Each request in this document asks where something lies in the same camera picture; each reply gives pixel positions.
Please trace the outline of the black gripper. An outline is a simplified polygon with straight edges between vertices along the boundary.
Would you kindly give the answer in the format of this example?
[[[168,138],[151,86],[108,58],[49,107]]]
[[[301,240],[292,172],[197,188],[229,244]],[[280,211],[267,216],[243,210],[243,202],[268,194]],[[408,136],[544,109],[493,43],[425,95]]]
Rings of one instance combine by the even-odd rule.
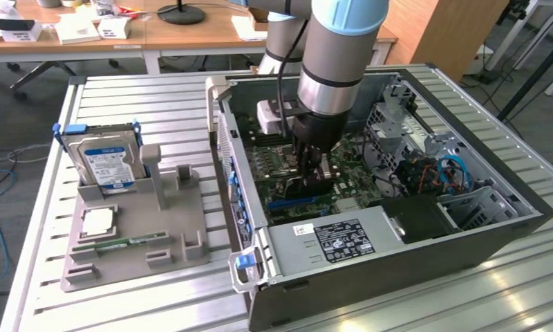
[[[299,115],[293,123],[295,137],[321,153],[327,153],[340,141],[349,113],[324,116],[317,113]]]

